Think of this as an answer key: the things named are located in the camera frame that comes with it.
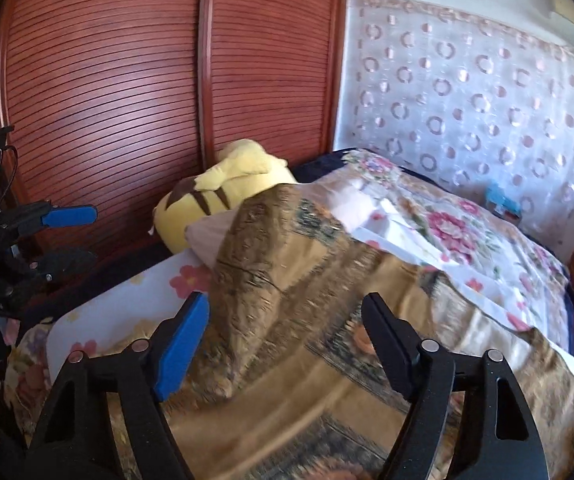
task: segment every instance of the plastic sheet on wall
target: plastic sheet on wall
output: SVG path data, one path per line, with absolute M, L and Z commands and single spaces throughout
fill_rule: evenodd
M 414 0 L 350 0 L 340 142 L 480 202 L 497 182 L 553 249 L 574 214 L 574 50 Z

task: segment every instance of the brown wooden panel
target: brown wooden panel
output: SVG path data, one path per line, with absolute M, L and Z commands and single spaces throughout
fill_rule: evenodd
M 201 0 L 207 164 L 245 137 L 291 164 L 329 149 L 338 7 L 339 0 Z
M 160 197 L 202 169 L 198 0 L 15 0 L 7 22 L 4 103 L 26 199 L 99 210 L 44 245 L 102 257 L 147 236 Z

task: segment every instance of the floral quilt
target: floral quilt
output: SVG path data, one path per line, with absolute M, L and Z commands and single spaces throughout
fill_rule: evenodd
M 535 326 L 550 341 L 568 349 L 568 324 L 564 307 L 567 285 L 563 265 L 547 250 L 529 240 L 516 226 L 497 218 L 483 207 L 423 182 L 379 155 L 365 150 L 350 152 L 345 161 L 366 180 L 385 182 L 386 199 L 394 210 L 379 210 L 365 227 L 384 235 L 384 224 L 413 230 L 440 251 L 443 262 L 474 269 L 480 275 L 510 290 L 521 310 L 507 313 L 518 331 Z M 485 295 L 487 280 L 470 279 L 467 285 Z M 494 296 L 496 303 L 508 301 Z

